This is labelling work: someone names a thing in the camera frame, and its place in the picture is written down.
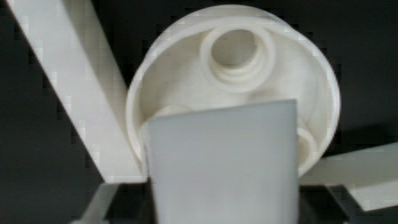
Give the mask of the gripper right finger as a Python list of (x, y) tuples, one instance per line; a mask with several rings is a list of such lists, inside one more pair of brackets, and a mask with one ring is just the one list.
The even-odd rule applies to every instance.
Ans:
[(301, 186), (299, 224), (379, 224), (343, 185)]

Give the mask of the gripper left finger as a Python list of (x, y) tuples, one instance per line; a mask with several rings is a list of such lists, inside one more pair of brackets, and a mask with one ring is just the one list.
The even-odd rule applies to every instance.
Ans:
[(70, 224), (155, 223), (150, 184), (102, 184), (84, 214)]

